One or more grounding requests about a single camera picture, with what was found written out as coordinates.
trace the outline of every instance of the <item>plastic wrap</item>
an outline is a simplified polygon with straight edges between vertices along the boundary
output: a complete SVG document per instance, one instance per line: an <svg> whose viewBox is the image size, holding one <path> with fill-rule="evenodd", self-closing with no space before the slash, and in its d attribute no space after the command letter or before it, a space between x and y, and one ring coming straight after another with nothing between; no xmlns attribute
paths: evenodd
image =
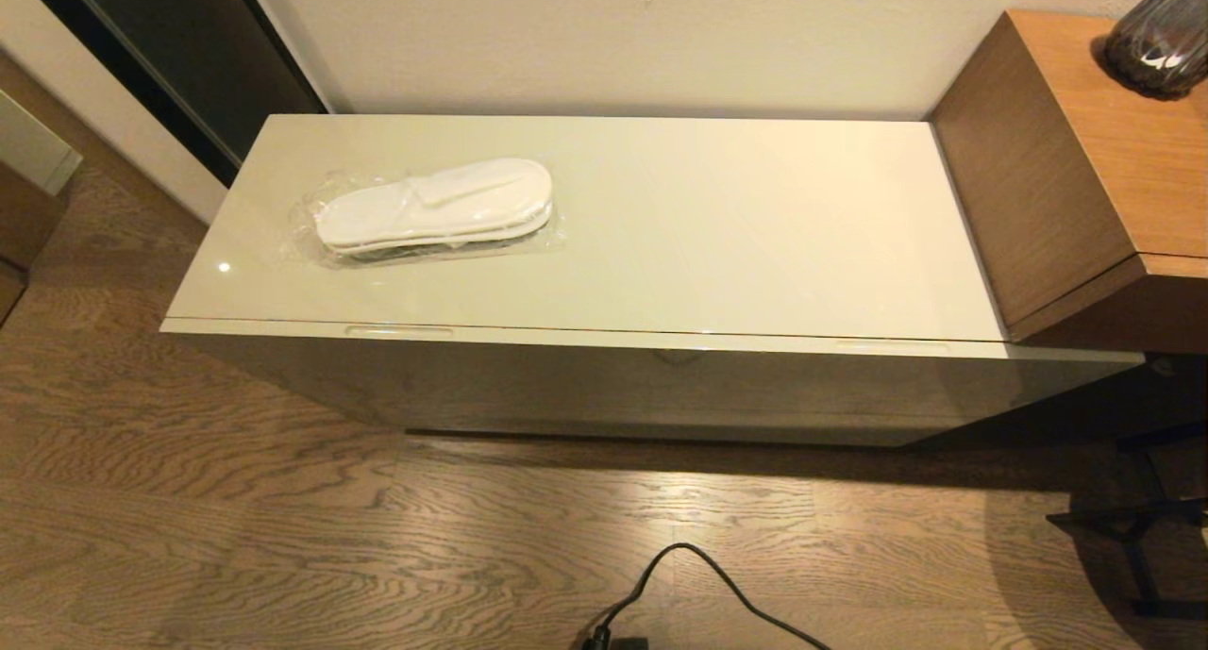
<svg viewBox="0 0 1208 650"><path fill-rule="evenodd" d="M518 158L425 176L332 172L290 221L291 250L330 267L544 253L567 236L547 169Z"/></svg>

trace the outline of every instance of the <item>dark glass vase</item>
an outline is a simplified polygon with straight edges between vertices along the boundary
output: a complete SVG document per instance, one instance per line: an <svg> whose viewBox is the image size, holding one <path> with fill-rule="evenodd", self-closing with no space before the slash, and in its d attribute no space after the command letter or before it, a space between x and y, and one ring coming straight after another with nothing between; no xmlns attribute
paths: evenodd
<svg viewBox="0 0 1208 650"><path fill-rule="evenodd" d="M1208 0L1142 0L1116 23L1104 56L1140 92L1185 95L1208 77Z"/></svg>

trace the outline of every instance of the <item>power cord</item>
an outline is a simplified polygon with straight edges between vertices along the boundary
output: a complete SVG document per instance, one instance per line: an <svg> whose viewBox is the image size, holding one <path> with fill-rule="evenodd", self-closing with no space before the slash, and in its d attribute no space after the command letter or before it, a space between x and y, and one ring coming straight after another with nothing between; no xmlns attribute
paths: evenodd
<svg viewBox="0 0 1208 650"><path fill-rule="evenodd" d="M713 568L713 571L718 573L718 576L721 578L721 581L726 582L726 586L730 587L730 591L734 592L734 596L738 597L738 600L743 604L743 607L750 610L751 615L755 615L756 617L768 622L769 625L780 627L785 632L789 632L792 636L805 640L806 643L809 643L818 650L831 650L830 646L823 643L821 640L818 640L817 638L809 636L808 633L798 628L795 628L785 622L782 622L780 620L773 617L772 615L768 615L763 610L760 610L759 608L753 605L751 602L747 599L747 596L743 594L743 591L738 588L738 585L734 584L734 580L730 579L730 575L726 574L725 569L721 569L721 565L718 564L716 561L710 558L708 553L702 551L696 545L683 541L679 544L672 544L667 549L663 549L662 551L658 552L657 556L654 557L652 561L650 561L650 564L646 565L646 570L641 573L640 578L638 578L638 586L634 587L633 593L625 597L625 599L622 599L620 603L614 605L611 610L609 610L609 614L604 616L604 621L596 627L596 632L592 633L592 637L587 638L587 640L583 642L582 650L609 650L608 648L609 642L612 639L612 632L609 632L609 625L612 623L612 620L616 620L617 615L621 615L621 610L625 610L626 608L629 607L631 603L633 603L638 598L641 598L641 593L643 591L646 590L646 582L650 581L650 576L655 571L655 567L658 565L658 562L662 561L664 556L667 556L672 551L676 551L676 549L686 549L696 553L697 556L701 557L702 561L708 563L708 565Z"/></svg>

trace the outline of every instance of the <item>white slippers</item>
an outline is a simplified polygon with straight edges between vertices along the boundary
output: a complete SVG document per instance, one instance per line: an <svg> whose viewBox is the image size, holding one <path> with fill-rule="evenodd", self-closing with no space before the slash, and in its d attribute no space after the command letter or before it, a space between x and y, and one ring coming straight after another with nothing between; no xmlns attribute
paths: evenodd
<svg viewBox="0 0 1208 650"><path fill-rule="evenodd" d="M532 159L488 159L431 176L342 195L315 216L336 254L503 242L539 231L553 211L553 180Z"/></svg>

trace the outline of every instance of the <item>wooden side table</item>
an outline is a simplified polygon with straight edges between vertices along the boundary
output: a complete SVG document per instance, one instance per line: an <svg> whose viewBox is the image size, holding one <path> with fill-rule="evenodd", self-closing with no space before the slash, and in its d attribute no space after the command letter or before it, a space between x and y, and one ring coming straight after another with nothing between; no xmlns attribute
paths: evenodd
<svg viewBox="0 0 1208 650"><path fill-rule="evenodd" d="M1111 27L1003 14L931 121L1012 339L1208 353L1208 87L1126 89Z"/></svg>

